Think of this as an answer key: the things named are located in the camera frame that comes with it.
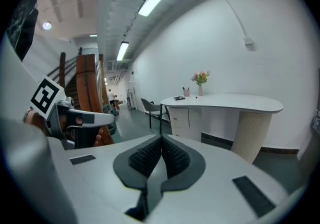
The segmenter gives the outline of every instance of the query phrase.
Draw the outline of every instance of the floor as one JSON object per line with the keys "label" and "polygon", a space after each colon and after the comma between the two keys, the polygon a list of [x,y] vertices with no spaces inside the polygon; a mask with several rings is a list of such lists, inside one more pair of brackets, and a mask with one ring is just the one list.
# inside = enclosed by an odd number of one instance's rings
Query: floor
{"label": "floor", "polygon": [[[133,140],[151,134],[159,133],[159,120],[151,119],[149,128],[149,116],[138,111],[121,108],[116,116],[117,131],[112,135],[115,143]],[[164,134],[172,134],[168,124],[162,124]],[[203,143],[213,146],[230,149],[230,146],[217,143],[212,139],[202,138]],[[296,155],[283,155],[260,152],[253,164],[280,182],[289,194],[302,186],[303,179]]]}

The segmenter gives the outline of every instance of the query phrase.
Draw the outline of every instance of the curved white reception desk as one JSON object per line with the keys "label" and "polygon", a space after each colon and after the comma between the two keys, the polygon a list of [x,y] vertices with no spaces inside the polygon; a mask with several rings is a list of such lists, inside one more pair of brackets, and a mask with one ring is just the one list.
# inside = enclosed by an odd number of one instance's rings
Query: curved white reception desk
{"label": "curved white reception desk", "polygon": [[169,107],[172,134],[201,141],[202,108],[240,110],[238,127],[231,151],[252,163],[266,138],[272,114],[284,106],[277,100],[244,94],[191,95],[182,100],[166,98],[161,104]]}

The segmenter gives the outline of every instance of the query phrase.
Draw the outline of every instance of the desk drawer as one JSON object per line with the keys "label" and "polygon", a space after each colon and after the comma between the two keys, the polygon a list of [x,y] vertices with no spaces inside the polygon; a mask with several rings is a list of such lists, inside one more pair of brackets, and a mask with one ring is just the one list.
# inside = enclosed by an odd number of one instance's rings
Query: desk drawer
{"label": "desk drawer", "polygon": [[169,107],[171,126],[176,128],[189,128],[188,108]]}

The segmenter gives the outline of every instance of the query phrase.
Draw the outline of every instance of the bracelet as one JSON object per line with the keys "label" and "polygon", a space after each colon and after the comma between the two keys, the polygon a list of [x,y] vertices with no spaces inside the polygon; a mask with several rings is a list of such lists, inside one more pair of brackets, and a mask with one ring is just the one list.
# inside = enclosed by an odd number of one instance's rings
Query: bracelet
{"label": "bracelet", "polygon": [[29,112],[30,112],[30,111],[32,111],[32,109],[31,109],[31,108],[29,108],[29,109],[28,109],[28,111],[27,111],[27,112],[25,112],[24,117],[23,117],[23,119],[22,119],[22,121],[23,121],[24,123],[26,123],[26,122],[27,122],[27,116],[28,116],[28,114],[29,114]]}

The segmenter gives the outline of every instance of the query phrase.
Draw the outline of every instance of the cylindrical desk base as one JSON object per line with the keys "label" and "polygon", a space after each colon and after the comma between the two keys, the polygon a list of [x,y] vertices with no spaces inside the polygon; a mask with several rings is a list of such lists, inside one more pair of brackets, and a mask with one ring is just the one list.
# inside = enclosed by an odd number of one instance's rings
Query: cylindrical desk base
{"label": "cylindrical desk base", "polygon": [[266,138],[271,117],[271,113],[241,111],[231,151],[252,164]]}

